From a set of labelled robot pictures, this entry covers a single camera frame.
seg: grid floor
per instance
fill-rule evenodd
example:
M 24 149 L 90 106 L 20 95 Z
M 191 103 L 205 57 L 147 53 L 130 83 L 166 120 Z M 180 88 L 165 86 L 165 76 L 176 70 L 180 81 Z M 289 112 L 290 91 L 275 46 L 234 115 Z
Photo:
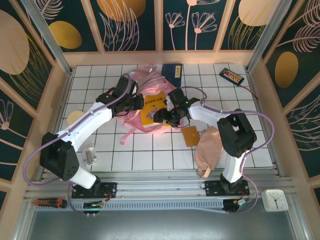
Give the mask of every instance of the grid floor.
M 156 65 L 161 71 L 162 65 Z M 67 125 L 68 115 L 76 110 L 86 112 L 95 102 L 97 96 L 114 87 L 121 74 L 129 73 L 140 65 L 94 65 L 78 66 L 69 92 L 61 129 Z M 242 85 L 249 87 L 244 67 L 241 64 L 184 64 L 182 72 L 182 86 L 194 86 L 207 94 L 207 105 L 224 110 L 256 111 L 253 96 L 242 87 L 237 87 L 219 76 L 223 68 L 245 78 Z M 188 98 L 203 97 L 196 89 L 183 89 Z M 257 141 L 253 147 L 265 141 L 261 123 L 257 115 L 247 116 L 255 133 Z M 209 126 L 198 120 L 191 120 L 191 126 L 196 126 L 202 132 Z M 120 140 L 131 129 L 121 121 L 113 118 L 97 129 L 83 145 L 94 144 L 98 161 L 86 167 L 93 172 L 131 171 L 131 170 L 181 170 L 196 169 L 195 149 L 187 147 L 181 130 L 171 129 L 162 135 L 152 135 L 136 131 L 124 146 Z M 82 163 L 82 154 L 77 152 Z M 226 154 L 222 154 L 216 168 L 224 168 Z M 247 158 L 245 168 L 270 168 L 273 166 L 267 148 L 254 152 Z

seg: clock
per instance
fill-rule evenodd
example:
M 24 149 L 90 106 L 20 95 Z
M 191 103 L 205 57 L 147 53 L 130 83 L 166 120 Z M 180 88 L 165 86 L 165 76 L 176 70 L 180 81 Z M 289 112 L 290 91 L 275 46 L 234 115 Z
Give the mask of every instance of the clock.
M 267 189 L 261 193 L 264 209 L 267 212 L 281 212 L 289 209 L 284 191 Z

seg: yellow book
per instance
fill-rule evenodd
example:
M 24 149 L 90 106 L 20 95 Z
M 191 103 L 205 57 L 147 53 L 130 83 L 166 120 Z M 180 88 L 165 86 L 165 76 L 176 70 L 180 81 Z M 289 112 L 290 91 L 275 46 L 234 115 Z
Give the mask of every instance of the yellow book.
M 154 115 L 158 110 L 167 108 L 165 100 L 166 97 L 163 91 L 157 95 L 146 95 L 144 97 L 144 106 L 140 111 L 142 126 L 147 128 L 160 124 L 158 122 L 154 122 Z

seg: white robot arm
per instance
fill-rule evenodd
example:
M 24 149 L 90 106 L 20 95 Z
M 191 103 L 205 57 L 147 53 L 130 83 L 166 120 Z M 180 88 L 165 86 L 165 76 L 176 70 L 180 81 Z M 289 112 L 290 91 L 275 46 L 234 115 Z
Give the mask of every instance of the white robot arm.
M 96 99 L 96 103 L 75 123 L 56 135 L 48 132 L 42 138 L 42 144 L 46 144 L 55 138 L 69 133 L 54 144 L 44 148 L 40 155 L 40 165 L 56 174 L 64 181 L 71 181 L 87 189 L 92 194 L 100 190 L 100 179 L 91 172 L 81 168 L 76 152 L 82 143 L 104 123 L 111 120 L 118 113 L 142 109 L 143 97 L 137 92 L 137 84 L 132 81 L 129 92 L 117 103 L 102 108 L 105 104 L 116 99 L 124 92 L 128 79 L 121 77 L 117 86 Z M 237 189 L 242 180 L 240 164 L 246 151 L 252 148 L 257 139 L 245 115 L 222 114 L 221 110 L 205 107 L 196 98 L 188 100 L 180 88 L 176 88 L 168 94 L 168 109 L 160 109 L 154 115 L 155 122 L 167 122 L 173 127 L 180 124 L 180 119 L 203 121 L 219 129 L 224 150 L 227 152 L 225 169 L 221 175 L 221 186 L 225 192 L 232 193 Z

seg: clock face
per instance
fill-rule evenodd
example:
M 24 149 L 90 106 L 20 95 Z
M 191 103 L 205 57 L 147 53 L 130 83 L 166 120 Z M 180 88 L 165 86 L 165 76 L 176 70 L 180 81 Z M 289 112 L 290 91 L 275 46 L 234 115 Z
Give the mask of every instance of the clock face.
M 284 210 L 287 208 L 287 203 L 285 202 L 285 195 L 282 191 L 266 191 L 266 199 L 268 201 L 269 207 L 272 210 Z

